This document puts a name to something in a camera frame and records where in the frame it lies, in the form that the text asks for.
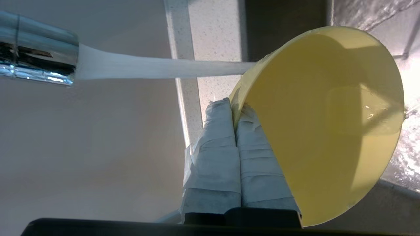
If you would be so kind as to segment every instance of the chrome faucet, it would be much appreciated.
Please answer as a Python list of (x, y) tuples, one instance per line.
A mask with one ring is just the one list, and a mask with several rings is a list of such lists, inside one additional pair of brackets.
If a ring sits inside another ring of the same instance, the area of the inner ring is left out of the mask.
[(78, 55), (76, 34), (0, 11), (0, 76), (70, 86)]

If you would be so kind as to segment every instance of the wall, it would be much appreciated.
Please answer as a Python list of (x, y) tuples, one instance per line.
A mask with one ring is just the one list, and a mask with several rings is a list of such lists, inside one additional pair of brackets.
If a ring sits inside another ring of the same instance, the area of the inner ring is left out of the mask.
[[(98, 49), (170, 57), (163, 1), (2, 0)], [(0, 234), (40, 217), (153, 221), (179, 206), (184, 139), (173, 80), (0, 78)]]

